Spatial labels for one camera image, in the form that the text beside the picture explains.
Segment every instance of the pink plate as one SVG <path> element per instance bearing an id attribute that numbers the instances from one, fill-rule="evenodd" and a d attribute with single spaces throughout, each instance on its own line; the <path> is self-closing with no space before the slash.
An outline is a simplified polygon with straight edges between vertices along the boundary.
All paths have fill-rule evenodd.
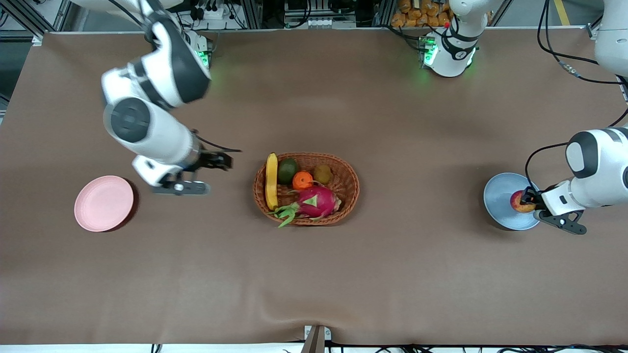
<path id="1" fill-rule="evenodd" d="M 74 217 L 90 232 L 109 231 L 126 220 L 133 202 L 133 188 L 129 182 L 115 175 L 101 176 L 78 193 Z"/>

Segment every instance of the banana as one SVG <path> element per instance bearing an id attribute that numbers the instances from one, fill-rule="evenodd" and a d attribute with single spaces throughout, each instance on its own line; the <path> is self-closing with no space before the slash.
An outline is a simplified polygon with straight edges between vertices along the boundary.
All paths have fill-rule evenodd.
<path id="1" fill-rule="evenodd" d="M 271 153 L 266 160 L 266 205 L 271 211 L 279 207 L 277 200 L 277 155 Z"/>

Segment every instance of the blue plate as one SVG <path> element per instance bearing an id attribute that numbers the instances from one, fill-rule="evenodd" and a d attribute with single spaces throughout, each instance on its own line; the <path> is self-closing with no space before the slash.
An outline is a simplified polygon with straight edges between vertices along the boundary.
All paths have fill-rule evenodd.
<path id="1" fill-rule="evenodd" d="M 539 224 L 539 220 L 534 218 L 534 212 L 523 214 L 510 205 L 512 194 L 528 186 L 528 179 L 520 174 L 501 173 L 493 176 L 484 187 L 486 211 L 497 223 L 514 231 L 526 231 L 534 227 Z"/>

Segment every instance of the green led light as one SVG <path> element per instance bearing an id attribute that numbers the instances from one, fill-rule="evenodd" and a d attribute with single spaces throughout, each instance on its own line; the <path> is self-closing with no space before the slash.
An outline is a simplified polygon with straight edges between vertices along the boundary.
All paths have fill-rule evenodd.
<path id="1" fill-rule="evenodd" d="M 195 52 L 200 58 L 201 61 L 203 62 L 203 65 L 205 65 L 206 67 L 209 66 L 209 56 L 207 55 L 206 52 Z"/>
<path id="2" fill-rule="evenodd" d="M 469 61 L 467 61 L 467 66 L 471 65 L 471 62 L 473 61 L 473 54 L 475 54 L 475 48 L 473 49 L 471 54 L 469 54 Z"/>
<path id="3" fill-rule="evenodd" d="M 423 63 L 427 66 L 432 65 L 434 63 L 434 58 L 436 57 L 437 53 L 438 53 L 438 45 L 432 44 L 428 52 L 425 53 L 425 59 L 423 60 Z"/>

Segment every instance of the avocado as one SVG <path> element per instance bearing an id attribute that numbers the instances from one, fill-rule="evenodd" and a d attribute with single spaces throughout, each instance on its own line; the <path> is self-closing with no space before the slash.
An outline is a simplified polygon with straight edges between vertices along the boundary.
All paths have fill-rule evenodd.
<path id="1" fill-rule="evenodd" d="M 287 158 L 279 162 L 277 181 L 282 185 L 291 185 L 297 171 L 299 171 L 299 164 L 294 158 Z"/>

